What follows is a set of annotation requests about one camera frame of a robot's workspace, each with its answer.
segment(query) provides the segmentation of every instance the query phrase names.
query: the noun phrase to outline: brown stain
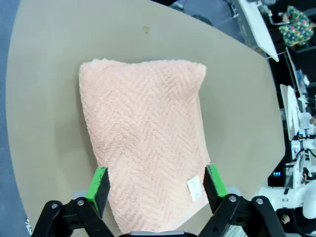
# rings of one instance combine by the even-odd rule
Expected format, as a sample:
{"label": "brown stain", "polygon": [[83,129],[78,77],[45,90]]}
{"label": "brown stain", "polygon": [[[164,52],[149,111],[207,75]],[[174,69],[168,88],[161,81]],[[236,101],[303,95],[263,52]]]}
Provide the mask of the brown stain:
{"label": "brown stain", "polygon": [[143,31],[145,32],[145,34],[148,34],[150,32],[150,29],[148,26],[143,26]]}

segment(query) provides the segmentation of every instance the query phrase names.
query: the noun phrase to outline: green tape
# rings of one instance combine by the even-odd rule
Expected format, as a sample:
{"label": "green tape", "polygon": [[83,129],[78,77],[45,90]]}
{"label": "green tape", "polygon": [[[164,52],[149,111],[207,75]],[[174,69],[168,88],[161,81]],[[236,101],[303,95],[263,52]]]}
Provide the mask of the green tape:
{"label": "green tape", "polygon": [[90,183],[90,187],[89,187],[87,194],[85,196],[94,205],[95,209],[98,212],[100,212],[100,211],[98,209],[98,205],[97,205],[97,202],[95,200],[95,197],[97,195],[97,192],[98,192],[100,184],[101,184],[102,177],[103,177],[106,170],[107,170],[106,167],[101,167],[101,166],[97,167],[97,169],[94,173],[93,179]]}
{"label": "green tape", "polygon": [[216,166],[214,164],[208,164],[206,170],[213,180],[217,195],[221,198],[225,197],[228,193]]}

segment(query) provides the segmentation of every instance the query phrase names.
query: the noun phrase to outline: white sticker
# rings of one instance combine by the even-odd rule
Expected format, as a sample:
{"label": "white sticker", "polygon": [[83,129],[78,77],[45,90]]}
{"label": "white sticker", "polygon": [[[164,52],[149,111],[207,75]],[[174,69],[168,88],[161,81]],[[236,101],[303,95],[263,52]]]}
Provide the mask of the white sticker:
{"label": "white sticker", "polygon": [[202,187],[198,175],[188,181],[188,187],[191,193],[192,201],[195,201],[202,195]]}

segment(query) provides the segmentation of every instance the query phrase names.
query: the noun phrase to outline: folded towel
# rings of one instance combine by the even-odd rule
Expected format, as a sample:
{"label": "folded towel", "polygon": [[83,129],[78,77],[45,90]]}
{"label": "folded towel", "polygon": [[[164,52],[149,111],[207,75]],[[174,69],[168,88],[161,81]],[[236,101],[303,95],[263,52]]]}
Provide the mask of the folded towel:
{"label": "folded towel", "polygon": [[109,168],[109,203],[123,233],[174,230],[207,202],[187,182],[210,163],[198,90],[206,67],[189,61],[80,67],[85,121],[100,166]]}

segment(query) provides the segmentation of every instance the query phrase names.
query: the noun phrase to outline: herringbone texture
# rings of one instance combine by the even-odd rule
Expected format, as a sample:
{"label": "herringbone texture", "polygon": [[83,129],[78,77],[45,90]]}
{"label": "herringbone texture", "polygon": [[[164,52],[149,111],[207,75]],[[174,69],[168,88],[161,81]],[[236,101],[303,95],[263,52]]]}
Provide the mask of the herringbone texture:
{"label": "herringbone texture", "polygon": [[196,175],[202,184],[210,163],[198,99],[205,72],[188,61],[82,64],[84,117],[123,233],[177,228],[207,204],[204,192],[192,203],[187,186]]}

